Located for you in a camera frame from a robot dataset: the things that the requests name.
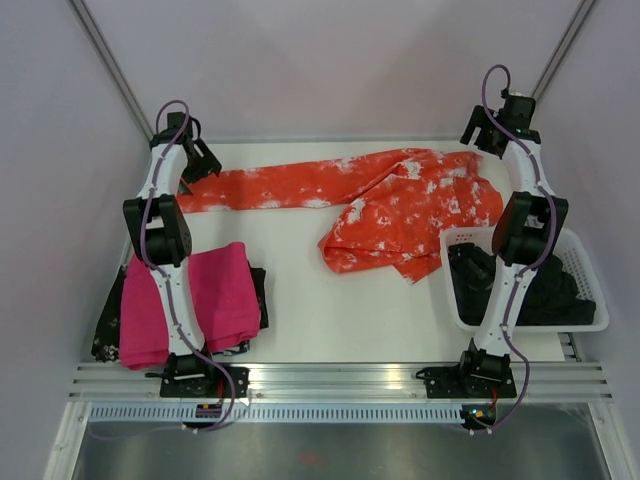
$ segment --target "robotic arm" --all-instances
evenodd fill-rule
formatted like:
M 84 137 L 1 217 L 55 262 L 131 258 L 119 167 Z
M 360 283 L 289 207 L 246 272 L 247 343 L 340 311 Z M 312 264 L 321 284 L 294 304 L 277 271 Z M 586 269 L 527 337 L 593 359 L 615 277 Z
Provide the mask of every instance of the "robotic arm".
M 535 100 L 507 89 L 502 98 L 498 112 L 486 104 L 476 106 L 460 140 L 468 144 L 480 129 L 475 145 L 502 158 L 514 190 L 492 238 L 493 288 L 480 328 L 458 365 L 418 373 L 431 398 L 491 398 L 494 389 L 501 398 L 516 397 L 509 354 L 522 355 L 511 337 L 536 269 L 553 251 L 568 211 L 567 201 L 553 196 L 537 162 L 540 135 L 529 128 Z
M 208 352 L 189 285 L 191 234 L 176 200 L 181 181 L 191 184 L 222 169 L 199 134 L 198 120 L 169 113 L 167 128 L 150 142 L 151 167 L 145 184 L 136 198 L 123 205 L 136 256 L 155 266 L 151 275 L 169 331 L 169 358 L 160 391 L 167 397 L 205 396 L 212 383 L 211 369 L 199 358 Z

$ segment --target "white wall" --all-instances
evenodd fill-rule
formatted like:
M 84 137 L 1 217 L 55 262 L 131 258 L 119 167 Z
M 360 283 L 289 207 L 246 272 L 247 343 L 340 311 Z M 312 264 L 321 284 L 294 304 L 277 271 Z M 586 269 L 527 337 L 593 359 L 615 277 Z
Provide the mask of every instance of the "white wall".
M 544 166 L 569 199 L 568 225 L 586 243 L 611 324 L 580 340 L 603 362 L 640 452 L 640 2 L 600 2 L 540 105 Z
M 41 478 L 146 146 L 63 0 L 0 15 L 0 476 Z
M 150 120 L 180 97 L 215 140 L 458 137 L 494 63 L 531 92 L 579 2 L 87 3 Z

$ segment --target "orange and white fabric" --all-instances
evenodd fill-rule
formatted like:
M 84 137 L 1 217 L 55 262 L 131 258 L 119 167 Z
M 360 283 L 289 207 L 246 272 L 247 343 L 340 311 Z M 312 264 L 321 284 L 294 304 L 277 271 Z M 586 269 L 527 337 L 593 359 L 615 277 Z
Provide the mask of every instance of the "orange and white fabric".
M 402 149 L 222 172 L 179 196 L 184 212 L 348 204 L 319 241 L 337 273 L 393 265 L 415 283 L 440 267 L 440 232 L 489 226 L 502 198 L 473 152 Z

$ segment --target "laundry basket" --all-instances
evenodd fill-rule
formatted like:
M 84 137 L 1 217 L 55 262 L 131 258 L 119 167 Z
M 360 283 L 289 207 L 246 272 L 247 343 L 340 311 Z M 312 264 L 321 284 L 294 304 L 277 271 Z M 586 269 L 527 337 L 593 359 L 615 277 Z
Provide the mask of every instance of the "laundry basket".
M 474 332 L 477 326 L 467 325 L 458 314 L 456 296 L 453 290 L 453 279 L 451 276 L 451 265 L 449 264 L 449 247 L 458 243 L 471 242 L 482 248 L 485 252 L 491 253 L 491 238 L 493 227 L 488 228 L 450 228 L 440 234 L 440 254 L 442 255 L 442 268 L 445 274 L 447 303 L 451 309 L 456 324 L 463 330 Z M 595 271 L 587 252 L 582 246 L 578 236 L 563 228 L 558 237 L 556 248 L 553 253 L 562 260 L 563 270 L 570 273 L 578 284 L 578 298 L 593 300 L 596 303 L 596 313 L 591 325 L 549 325 L 549 326 L 517 326 L 515 329 L 520 333 L 531 332 L 597 332 L 604 330 L 609 325 L 609 313 L 604 301 L 602 289 L 596 278 Z

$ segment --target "folded pink towel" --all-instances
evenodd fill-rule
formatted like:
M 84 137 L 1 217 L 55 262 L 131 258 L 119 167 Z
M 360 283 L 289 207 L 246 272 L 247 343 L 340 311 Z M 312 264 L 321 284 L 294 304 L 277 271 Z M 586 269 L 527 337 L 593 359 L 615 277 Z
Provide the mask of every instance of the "folded pink towel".
M 196 318 L 210 352 L 254 338 L 260 307 L 244 244 L 189 257 L 189 282 Z M 169 333 L 160 294 L 149 269 L 136 257 L 127 268 L 120 311 L 120 360 L 137 370 L 162 365 Z

